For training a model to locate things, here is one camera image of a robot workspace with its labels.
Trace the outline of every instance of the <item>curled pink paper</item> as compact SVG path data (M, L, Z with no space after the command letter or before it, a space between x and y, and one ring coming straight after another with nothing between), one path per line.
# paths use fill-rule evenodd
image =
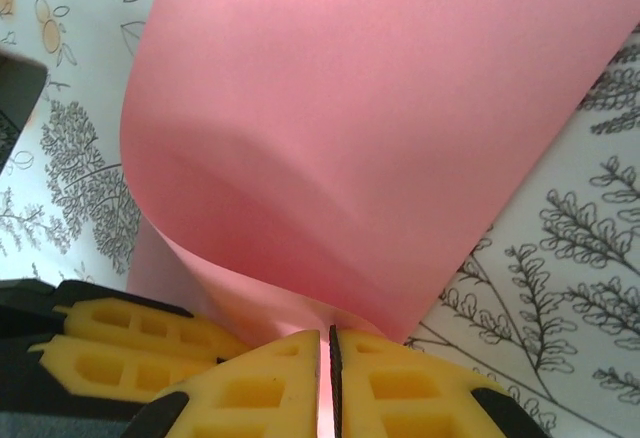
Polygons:
M126 178L238 329L342 310L402 340L639 17L640 0L155 0Z

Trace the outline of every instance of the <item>paper sheet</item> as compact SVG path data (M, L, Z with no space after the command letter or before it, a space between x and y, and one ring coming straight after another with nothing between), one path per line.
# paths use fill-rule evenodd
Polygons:
M218 305L229 287L246 300L225 307L235 320L264 282L403 340L639 15L638 0L155 0L125 176Z
M64 14L53 19L66 30L62 43L72 50L75 65L64 54L57 65L62 48L45 46L36 1L10 0L13 14L7 15L9 8L1 5L8 2L0 0L0 49L44 63L49 71L36 110L0 175L0 242L6 253L0 251L0 279L31 277L57 284L75 278L123 289L138 215L120 173L119 120L132 53L152 0L46 0L52 13L57 9L57 15ZM468 36L466 43L472 41L473 35ZM425 303L427 316L408 342L495 377L554 438L636 438L640 426L640 368L634 349L640 331L633 326L640 237L629 233L640 224L640 194L631 191L640 182L629 181L640 173L639 46L640 27L603 67L570 124L428 314ZM552 67L547 74L554 79ZM525 107L515 117L526 114ZM74 126L60 126L66 123ZM61 146L45 150L43 138L52 135L44 127L53 129L54 124ZM59 176L61 163L69 165L64 160L69 151L78 152L78 163L71 167L81 178L77 188L66 188L72 180ZM90 173L83 173L83 163L96 158ZM64 193L54 194L48 183L58 184ZM89 189L100 193L83 195ZM603 261L606 253L598 252L585 261L579 233L567 233L564 241L549 240L582 209L597 211L584 215L592 239L602 236L606 241L599 243L622 246L622 254ZM147 234L146 229L142 223L128 279L131 289L216 316L215 303L207 301L202 285L157 232L149 226ZM524 252L533 252L524 262L535 265L528 281L546 277L537 298L546 302L554 297L553 309L544 314L526 301L531 293L520 287L522 273L511 270L518 258L505 253L523 246ZM584 293L584 299L575 292ZM556 302L558 296L563 300ZM543 326L553 325L549 332L541 334L525 320L536 316ZM525 347L529 334L545 339L540 361L535 348Z

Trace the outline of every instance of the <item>yellow foam clamp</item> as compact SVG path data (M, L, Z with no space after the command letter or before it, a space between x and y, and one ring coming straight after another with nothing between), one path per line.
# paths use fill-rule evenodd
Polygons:
M497 383L368 333L338 331L344 438L503 438L471 395Z
M42 351L40 364L78 396L148 403L172 384L211 369L209 361L56 335L29 348Z
M185 317L117 298L56 306L66 313L67 335L213 363L234 358L249 347L204 317Z
M301 331L163 391L189 401L166 438L313 438L320 334Z

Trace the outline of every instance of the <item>rectangular hole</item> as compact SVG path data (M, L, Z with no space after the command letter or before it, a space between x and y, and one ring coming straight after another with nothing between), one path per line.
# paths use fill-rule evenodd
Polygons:
M82 355L76 361L76 371L92 383L117 386L124 371L124 361L101 355Z
M438 396L423 371L387 370L371 373L369 382L376 400L421 399Z
M180 341L190 345L209 346L209 338L198 329L183 327L180 329Z
M296 356L299 353L297 346L290 346L288 348L283 348L276 352L276 356Z
M118 308L98 308L93 312L91 318L99 323L118 326L120 328L129 328L131 324L131 313Z
M262 438L264 425L212 425L197 427L190 438Z
M243 378L229 383L219 408L277 408L284 395L285 381L279 378Z
M171 384L171 372L166 368L155 365L141 364L138 366L136 387L141 390L158 392Z
M387 438L458 438L448 415L389 414L382 423Z
M146 335L155 335L165 337L169 329L167 325L155 318L150 318L148 316L140 317L140 331Z

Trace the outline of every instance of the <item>tree illustration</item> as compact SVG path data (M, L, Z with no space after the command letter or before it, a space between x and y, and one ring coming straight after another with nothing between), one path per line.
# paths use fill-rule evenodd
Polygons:
M98 136L85 110L72 102L51 101L49 123L41 140L51 157L45 167L52 202L62 209L73 239L91 222L98 251L124 273L129 266L140 212L119 163L106 164L96 146Z
M44 240L66 253L70 245L69 230L62 220L53 216L47 218L41 205L27 205L16 210L11 188L0 192L0 230L11 237L18 250L25 242L39 250ZM1 237L0 253L8 255Z

